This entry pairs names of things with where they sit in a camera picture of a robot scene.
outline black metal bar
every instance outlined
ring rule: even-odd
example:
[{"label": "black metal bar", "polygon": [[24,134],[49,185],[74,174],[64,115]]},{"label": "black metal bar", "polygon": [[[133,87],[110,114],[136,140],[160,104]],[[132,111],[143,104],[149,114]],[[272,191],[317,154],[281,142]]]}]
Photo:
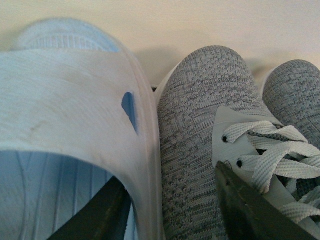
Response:
[{"label": "black metal bar", "polygon": [[217,193],[231,240],[316,240],[219,161]]},{"label": "black metal bar", "polygon": [[130,204],[128,192],[112,177],[48,240],[123,240]]}]

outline shoe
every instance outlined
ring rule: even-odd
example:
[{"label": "shoe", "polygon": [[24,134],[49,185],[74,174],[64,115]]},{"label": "shoe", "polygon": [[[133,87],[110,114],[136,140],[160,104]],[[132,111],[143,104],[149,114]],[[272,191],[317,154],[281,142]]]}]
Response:
[{"label": "shoe", "polygon": [[[245,61],[235,51],[223,46],[196,50],[155,93],[167,240],[228,238],[217,199],[214,167],[218,161],[274,207],[300,220],[303,207],[309,205],[298,207],[289,191],[294,181],[282,184],[276,175],[296,177],[297,168],[304,168],[302,177],[314,178],[317,174],[307,170],[312,165],[310,158],[298,163],[283,157],[291,152],[297,153],[292,154],[295,158],[300,154],[314,156],[319,150],[270,113]],[[317,225],[304,217],[299,225],[319,238]]]},{"label": "shoe", "polygon": [[262,99],[285,125],[293,125],[320,148],[320,71],[304,60],[288,61],[265,78]]},{"label": "shoe", "polygon": [[163,239],[156,105],[129,50],[53,18],[0,58],[1,235],[47,239],[114,175],[133,202],[124,239]]}]

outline shoelace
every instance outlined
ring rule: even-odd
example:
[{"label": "shoelace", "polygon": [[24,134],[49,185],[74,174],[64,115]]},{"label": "shoelace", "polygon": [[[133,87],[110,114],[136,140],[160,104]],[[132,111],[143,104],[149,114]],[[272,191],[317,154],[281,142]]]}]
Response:
[{"label": "shoelace", "polygon": [[[312,179],[320,176],[320,150],[308,143],[307,139],[292,125],[275,127],[269,121],[236,123],[224,131],[226,141],[234,143],[248,131],[257,135],[248,135],[255,149],[265,150],[262,155],[242,155],[238,158],[241,169],[252,171],[252,186],[261,194],[269,191],[273,174],[292,178],[287,189],[292,193],[296,189],[296,179]],[[265,137],[281,135],[288,141]],[[290,154],[299,161],[284,158]],[[302,219],[320,215],[320,186],[309,191],[297,202],[283,205],[279,210],[295,223]]]}]

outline gray knit sneaker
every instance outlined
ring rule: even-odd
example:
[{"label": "gray knit sneaker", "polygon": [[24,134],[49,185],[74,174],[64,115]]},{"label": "gray knit sneaker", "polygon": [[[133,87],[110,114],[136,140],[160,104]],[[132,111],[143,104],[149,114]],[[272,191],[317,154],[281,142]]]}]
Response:
[{"label": "gray knit sneaker", "polygon": [[211,239],[213,233],[217,239],[227,239],[212,164],[212,132],[219,106],[272,116],[244,60],[227,47],[208,46],[175,68],[157,107],[167,240]]},{"label": "gray knit sneaker", "polygon": [[312,63],[291,60],[265,79],[262,99],[285,125],[294,125],[320,148],[320,71]]},{"label": "gray knit sneaker", "polygon": [[167,240],[227,239],[215,185],[218,161],[320,239],[309,217],[320,213],[311,205],[320,190],[297,202],[295,181],[320,175],[320,151],[273,117],[236,52],[196,50],[163,80],[156,98]]}]

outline light blue slide sandal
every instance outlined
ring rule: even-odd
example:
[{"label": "light blue slide sandal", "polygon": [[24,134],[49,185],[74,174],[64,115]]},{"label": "light blue slide sandal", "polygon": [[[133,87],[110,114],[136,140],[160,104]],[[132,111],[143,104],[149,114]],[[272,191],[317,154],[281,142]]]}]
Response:
[{"label": "light blue slide sandal", "polygon": [[162,240],[156,104],[134,56],[53,18],[0,59],[0,238],[47,239],[115,175],[133,203],[124,239]]}]

